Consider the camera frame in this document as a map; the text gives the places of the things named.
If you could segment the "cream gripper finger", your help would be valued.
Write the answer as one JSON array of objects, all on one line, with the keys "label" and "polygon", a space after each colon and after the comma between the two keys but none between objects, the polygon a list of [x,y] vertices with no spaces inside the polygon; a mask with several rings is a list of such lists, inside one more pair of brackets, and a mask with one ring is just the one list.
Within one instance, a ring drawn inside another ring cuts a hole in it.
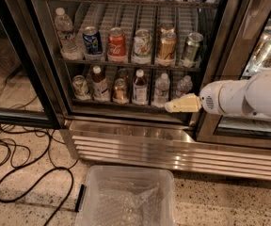
[{"label": "cream gripper finger", "polygon": [[165,110],[169,113],[178,112],[199,112],[201,109],[201,102],[197,95],[189,93],[181,98],[174,99],[165,103]]}]

